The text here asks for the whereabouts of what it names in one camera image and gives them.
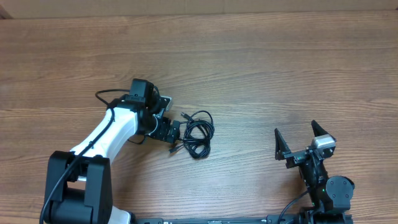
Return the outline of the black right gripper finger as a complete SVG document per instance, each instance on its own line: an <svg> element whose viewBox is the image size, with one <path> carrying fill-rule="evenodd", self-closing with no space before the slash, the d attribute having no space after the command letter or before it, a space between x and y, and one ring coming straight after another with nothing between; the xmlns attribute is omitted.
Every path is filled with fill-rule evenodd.
<svg viewBox="0 0 398 224"><path fill-rule="evenodd" d="M315 120L311 121L311 126L315 137L328 134Z"/></svg>
<svg viewBox="0 0 398 224"><path fill-rule="evenodd" d="M275 128L274 134L275 134L275 159L278 161L284 160L286 158L286 155L291 153L291 150L277 128Z"/></svg>

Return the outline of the black USB cable blue plug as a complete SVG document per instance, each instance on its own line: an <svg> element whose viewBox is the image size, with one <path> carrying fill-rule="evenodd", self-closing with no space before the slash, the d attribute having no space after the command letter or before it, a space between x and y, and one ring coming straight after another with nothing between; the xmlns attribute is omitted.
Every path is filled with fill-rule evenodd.
<svg viewBox="0 0 398 224"><path fill-rule="evenodd" d="M208 157L209 154L210 154L211 149L210 149L210 151L207 151L207 150L204 150L204 149L203 149L203 146L199 146L199 147L196 148L196 151L192 151L192 150L189 150L189 148L188 148L186 145L184 145L184 143L183 143L183 138L179 139L179 141L181 141L182 144L179 145L179 146L175 146L175 147L171 148L171 149L169 150L170 153L175 153L175 152L177 152L181 147L184 147L184 148L188 151L188 153L189 153L194 159L204 159L204 158Z"/></svg>

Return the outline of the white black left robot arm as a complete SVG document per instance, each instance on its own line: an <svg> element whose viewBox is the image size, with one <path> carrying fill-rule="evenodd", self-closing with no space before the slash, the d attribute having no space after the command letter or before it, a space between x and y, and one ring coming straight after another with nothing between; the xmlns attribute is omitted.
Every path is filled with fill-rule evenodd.
<svg viewBox="0 0 398 224"><path fill-rule="evenodd" d="M175 143L177 123L164 117L172 98L147 80L134 79L106 105L100 124L70 151L49 158L40 223L139 223L113 204L111 164L130 137Z"/></svg>

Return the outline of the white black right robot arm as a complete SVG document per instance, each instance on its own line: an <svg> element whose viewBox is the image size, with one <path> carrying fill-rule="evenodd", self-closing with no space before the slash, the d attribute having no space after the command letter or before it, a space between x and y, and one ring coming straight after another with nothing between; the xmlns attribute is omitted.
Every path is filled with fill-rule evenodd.
<svg viewBox="0 0 398 224"><path fill-rule="evenodd" d="M323 163L334 154L336 139L315 120L311 122L311 126L314 133L311 145L297 152L290 150L278 129L274 130L275 159L285 160L288 169L298 167L306 191L289 202L279 215L267 216L267 221L274 219L276 223L353 224L352 216L346 212L351 208L354 182L341 175L330 177ZM310 207L302 207L297 214L286 213L306 195L310 196Z"/></svg>

